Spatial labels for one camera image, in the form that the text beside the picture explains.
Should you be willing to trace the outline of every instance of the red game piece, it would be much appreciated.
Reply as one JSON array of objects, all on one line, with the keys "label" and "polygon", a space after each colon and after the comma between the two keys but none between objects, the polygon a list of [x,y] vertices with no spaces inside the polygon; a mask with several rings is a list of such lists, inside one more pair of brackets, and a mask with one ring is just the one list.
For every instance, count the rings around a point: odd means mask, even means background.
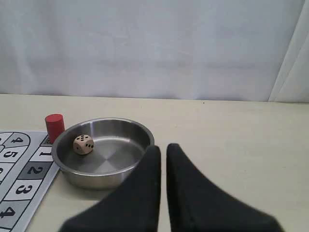
[{"label": "red game piece", "polygon": [[64,132],[63,116],[61,114],[49,115],[45,118],[45,122],[50,143],[53,144],[55,139]]}]

